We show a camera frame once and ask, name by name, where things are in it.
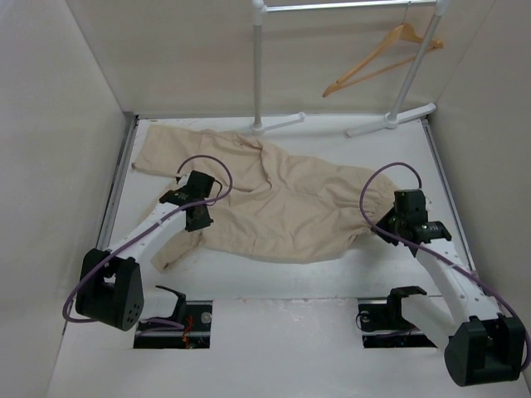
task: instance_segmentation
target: black bracket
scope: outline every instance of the black bracket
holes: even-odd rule
[[[446,369],[458,386],[518,380],[525,327],[516,318],[462,323],[445,349]]]
[[[90,250],[83,259],[80,279],[109,255],[109,251]],[[115,277],[114,283],[105,278]],[[114,257],[80,289],[76,312],[120,330],[130,330],[144,307],[139,264],[133,259]]]
[[[183,206],[195,201],[202,201],[210,195],[214,184],[214,177],[204,172],[190,172],[187,184],[177,190],[171,190],[160,197],[160,203],[172,203],[175,206]],[[186,227],[188,232],[201,230],[214,222],[210,218],[207,205],[193,206],[186,210]]]
[[[414,294],[426,295],[418,286],[395,288],[387,296],[386,303],[360,303],[358,316],[364,332],[377,330],[410,330],[415,327],[402,317],[402,299]]]

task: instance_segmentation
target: beige pants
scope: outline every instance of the beige pants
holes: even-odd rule
[[[153,258],[158,269],[175,264],[200,245],[277,262],[325,260],[341,255],[357,236],[369,231],[358,201],[372,170],[292,156],[255,137],[153,125],[133,167],[175,177],[181,162],[199,153],[222,160],[231,170],[234,188],[228,198],[209,207],[211,226],[183,231],[159,251]],[[183,173],[193,169],[227,187],[227,175],[216,162],[196,159]],[[172,183],[164,191],[175,187]],[[385,176],[374,180],[364,203],[372,219],[380,219],[391,208],[396,189]]]

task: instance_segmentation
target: cable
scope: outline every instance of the cable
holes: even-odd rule
[[[432,250],[432,249],[428,249],[427,247],[425,246],[421,246],[421,245],[417,245],[416,243],[413,243],[409,240],[406,240],[406,239],[403,239],[401,236],[398,236],[398,235],[394,235],[390,232],[387,232],[385,230],[383,230],[382,228],[380,228],[379,226],[376,225],[376,223],[374,221],[372,221],[367,213],[365,212],[365,209],[363,208],[363,199],[365,197],[365,193],[367,192],[367,189],[369,187],[369,185],[371,185],[371,182],[374,181],[374,178],[376,178],[380,173],[382,173],[384,170],[387,170],[388,168],[390,167],[395,167],[395,166],[403,166],[403,167],[406,167],[408,168],[409,170],[411,170],[415,176],[417,177],[417,181],[418,181],[418,186],[419,186],[419,189],[422,188],[422,179],[421,179],[421,176],[419,175],[419,173],[417,172],[417,170],[415,170],[412,166],[410,166],[409,164],[407,163],[404,163],[404,162],[394,162],[394,163],[389,163],[383,167],[380,167],[376,172],[374,172],[374,174],[367,180],[367,182],[365,182],[365,185],[363,186],[363,189],[362,189],[362,192],[361,192],[361,195],[359,196],[359,210],[361,211],[362,213],[362,216],[363,218],[365,219],[365,221],[376,231],[378,231],[379,233],[385,235],[385,236],[388,236],[390,238],[393,238],[393,239],[396,239],[398,240],[399,242],[402,242],[404,245],[406,246],[409,246],[409,247],[412,247],[413,249],[418,249],[418,250],[422,250],[422,251],[425,251],[426,253],[429,253],[430,255],[433,255],[434,257],[436,257],[438,260],[442,261],[443,263],[445,263],[446,265],[449,265],[450,267],[453,267],[453,269],[455,271],[457,271],[458,273],[460,273],[461,275],[465,276],[466,278],[470,279],[472,282],[476,283],[477,285],[479,285],[488,295],[490,296],[493,296],[496,300],[498,300],[498,302],[504,307],[507,309],[507,311],[509,311],[509,313],[519,319],[519,316],[518,314],[516,313],[516,311],[514,311],[514,309],[509,305],[509,303],[507,303],[505,301],[505,299],[503,297],[501,297],[499,295],[498,292],[496,292],[494,289],[492,289],[488,284],[486,284],[485,282],[483,282],[481,279],[479,279],[478,277],[474,276],[473,274],[471,274],[470,272],[466,271],[465,269],[461,268],[460,266],[457,266],[456,264],[454,264],[453,261],[451,260],[448,260],[444,255],[441,255],[440,253],[437,253],[436,251]],[[525,369],[528,368],[529,364],[531,363],[531,338],[529,337],[529,333],[527,331],[527,328],[525,330],[525,346],[526,346],[526,355],[525,355],[525,361],[524,363],[522,364],[522,371],[524,371]]]
[[[66,298],[66,301],[65,301],[65,304],[63,305],[63,311],[62,311],[62,315],[63,315],[63,318],[67,321],[67,322],[72,322],[72,323],[92,323],[92,322],[97,322],[95,321],[94,319],[78,319],[78,318],[73,318],[70,316],[70,311],[71,311],[71,308],[72,308],[72,304],[74,303],[74,297],[78,294],[78,292],[81,290],[81,288],[83,286],[85,286],[85,284],[90,280],[90,278],[94,277],[94,275],[102,268],[104,267],[107,263],[109,263],[109,261],[111,261],[114,257],[116,257],[117,255],[119,255],[122,251],[124,251],[125,249],[129,248],[131,245],[134,245],[136,242],[138,242],[139,240],[143,239],[146,235],[149,235],[151,232],[155,231],[163,222],[165,222],[168,218],[170,218],[171,216],[175,215],[176,213],[178,213],[179,211],[183,211],[183,210],[186,210],[186,209],[189,209],[190,207],[194,207],[194,206],[200,206],[200,205],[207,205],[209,203],[214,203],[216,201],[220,201],[221,199],[224,199],[226,198],[229,193],[231,193],[232,191],[232,186],[233,186],[233,181],[232,181],[232,175],[231,175],[231,172],[229,171],[228,167],[225,165],[224,162],[222,162],[221,160],[219,160],[218,158],[214,158],[213,156],[210,156],[210,155],[194,155],[194,156],[191,156],[190,158],[186,159],[184,162],[181,163],[181,166],[179,166],[179,169],[178,169],[178,172],[180,172],[182,169],[183,169],[183,166],[190,162],[191,160],[193,159],[196,159],[196,158],[205,158],[205,159],[211,159],[215,162],[218,162],[222,167],[223,169],[225,170],[225,172],[227,173],[227,176],[228,176],[228,179],[229,179],[229,186],[227,188],[227,191],[224,192],[222,195],[220,195],[219,197],[217,198],[214,198],[214,199],[206,199],[206,200],[203,200],[203,201],[195,201],[193,203],[187,203],[186,205],[183,205],[183,206],[180,206],[178,207],[177,209],[173,210],[173,211],[170,211],[167,215],[163,216],[159,222],[156,222],[155,224],[153,224],[152,226],[148,227],[144,232],[141,232],[140,234],[138,234],[137,236],[135,236],[133,239],[125,242],[122,246],[120,246],[118,249],[116,249],[115,251],[113,251],[112,253],[110,253],[107,257],[105,257],[104,259],[102,259],[101,262],[99,262],[93,269],[91,269],[87,275],[85,275],[83,277],[83,279],[80,280],[80,282],[72,289],[71,293],[68,295],[68,297]]]
[[[219,201],[219,195],[220,193],[222,193],[222,190],[223,190],[223,185],[216,178],[214,178],[214,182],[216,182],[217,185],[219,185],[219,191],[217,191],[216,201],[207,206],[214,206],[216,202]]]

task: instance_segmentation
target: purple cable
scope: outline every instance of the purple cable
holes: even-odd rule
[[[160,219],[160,224],[165,222],[169,217],[173,216],[174,214],[178,213],[179,211],[183,211],[183,210],[189,209],[190,207],[194,207],[194,206],[206,205],[208,203],[216,203],[217,201],[220,201],[221,199],[226,198],[229,195],[229,193],[231,193],[232,185],[233,185],[231,172],[229,171],[228,167],[225,165],[224,162],[222,162],[218,158],[214,158],[213,156],[210,156],[210,155],[194,155],[194,156],[191,156],[190,158],[186,159],[184,162],[181,163],[181,166],[179,166],[178,172],[180,172],[183,169],[183,166],[186,163],[188,163],[191,160],[196,159],[196,158],[211,159],[211,160],[213,160],[215,162],[218,162],[225,169],[225,172],[227,173],[227,176],[229,178],[229,186],[227,188],[227,191],[225,193],[223,193],[222,195],[220,195],[219,197],[216,197],[214,199],[206,199],[204,201],[195,201],[193,203],[188,203],[186,205],[180,206],[177,209],[175,209],[173,211],[170,211],[166,216],[162,217]],[[138,242],[139,240],[143,239],[146,235],[148,235],[151,232],[155,231],[158,227],[159,227],[159,223],[153,224],[152,226],[147,228],[144,232],[141,232],[140,234],[135,236],[133,239],[129,240],[128,242],[125,242],[122,246],[120,246],[118,249],[116,249],[115,251],[110,253],[107,257],[105,257],[101,262],[99,262],[96,265],[96,267],[91,269],[90,272],[87,275],[85,275],[85,277],[83,277],[82,280],[80,280],[80,282],[74,287],[74,289],[71,291],[71,293],[66,298],[65,304],[63,305],[63,311],[62,311],[63,318],[67,322],[72,322],[72,323],[92,323],[92,322],[96,322],[94,319],[89,319],[89,318],[87,318],[87,319],[78,319],[78,318],[73,318],[73,317],[70,316],[70,311],[71,311],[71,308],[72,308],[72,304],[74,303],[74,297],[78,294],[80,289],[87,283],[87,281],[90,280],[90,278],[92,278],[109,261],[111,261],[114,257],[119,255],[122,251],[124,251],[125,249],[127,249],[131,245],[134,245],[136,242]],[[159,318],[152,318],[152,319],[157,319],[156,322],[160,322],[162,320],[165,320],[165,319],[159,319]]]
[[[436,257],[437,259],[439,259],[440,261],[442,261],[443,263],[447,264],[447,265],[450,265],[450,266],[454,266],[455,264],[451,261],[451,260],[448,260],[444,255],[441,255],[439,253],[437,253],[436,251],[432,250],[432,249],[428,249],[427,247],[425,246],[421,246],[421,245],[417,245],[416,243],[413,243],[409,240],[406,240],[406,239],[403,239],[402,237],[398,236],[398,235],[394,235],[390,232],[387,232],[385,230],[383,230],[382,228],[378,227],[374,221],[372,221],[367,213],[365,212],[365,210],[363,209],[363,199],[365,197],[365,193],[367,192],[367,189],[369,187],[369,185],[371,184],[371,182],[373,182],[374,178],[376,178],[380,173],[382,173],[384,170],[387,170],[388,168],[390,167],[395,167],[395,166],[403,166],[403,167],[406,167],[408,168],[409,170],[411,170],[415,176],[417,177],[417,180],[418,180],[418,187],[419,188],[422,188],[422,180],[421,180],[421,176],[419,175],[419,173],[417,172],[417,170],[415,170],[412,166],[410,166],[409,164],[407,163],[404,163],[404,162],[394,162],[394,163],[389,163],[381,168],[379,168],[376,172],[374,172],[374,174],[367,180],[367,182],[365,182],[365,185],[363,186],[363,189],[362,189],[362,193],[361,195],[359,196],[359,210],[361,211],[362,213],[362,216],[363,218],[365,219],[365,221],[376,231],[378,231],[379,233],[385,235],[385,236],[388,236],[390,238],[393,238],[393,239],[396,239],[398,240],[399,242],[402,242],[404,245],[406,246],[409,246],[409,247],[412,247],[413,249],[418,249],[418,250],[422,250],[422,251],[425,251],[426,253],[429,253],[430,255],[433,255],[434,257]],[[453,269],[457,272],[459,272],[461,275],[465,276],[466,278],[470,279],[471,281],[475,282],[478,286],[480,286],[488,295],[490,296],[493,296],[496,300],[498,300],[498,302],[507,309],[507,311],[509,311],[509,313],[515,317],[515,318],[518,318],[519,319],[519,316],[518,314],[516,313],[516,311],[514,311],[514,309],[509,305],[509,303],[507,303],[505,301],[505,299],[503,297],[501,297],[499,295],[498,292],[496,292],[495,290],[493,290],[488,284],[486,284],[485,282],[483,282],[481,279],[479,279],[478,277],[474,276],[473,274],[471,274],[470,272],[462,269],[460,266],[454,266]],[[527,331],[527,329],[525,330],[525,347],[526,347],[526,355],[525,355],[525,361],[524,363],[522,364],[522,371],[524,371],[525,369],[528,368],[529,366],[529,363],[531,363],[531,338],[529,337],[529,333]]]

